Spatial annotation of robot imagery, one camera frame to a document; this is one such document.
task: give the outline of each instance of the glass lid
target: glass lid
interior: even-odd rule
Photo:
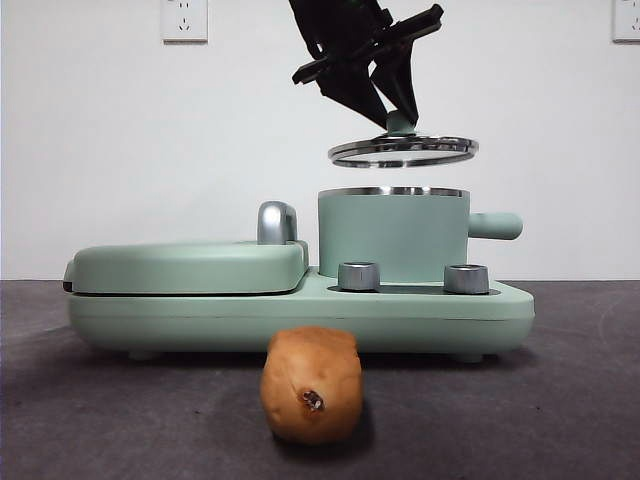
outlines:
[[[477,151],[478,142],[467,138],[387,133],[334,147],[329,158],[341,167],[402,168],[468,160]]]

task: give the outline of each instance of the outlet faceplate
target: outlet faceplate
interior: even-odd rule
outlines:
[[[613,0],[613,41],[640,42],[640,0]]]
[[[161,0],[162,39],[165,42],[206,42],[208,0]]]

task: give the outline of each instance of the gray tabletop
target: gray tabletop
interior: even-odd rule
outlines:
[[[135,363],[68,327],[58,282],[2,283],[2,478],[640,478],[640,282],[509,282],[522,348],[462,365],[363,355],[345,444],[275,440],[261,354]]]

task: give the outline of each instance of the pot handle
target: pot handle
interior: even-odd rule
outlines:
[[[515,240],[522,233],[522,219],[515,213],[472,213],[469,237]]]

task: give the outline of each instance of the green pot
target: green pot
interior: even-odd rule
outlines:
[[[343,262],[376,262],[383,282],[442,281],[445,265],[467,262],[468,238],[517,238],[511,213],[469,214],[469,192],[362,187],[320,192],[320,274]]]

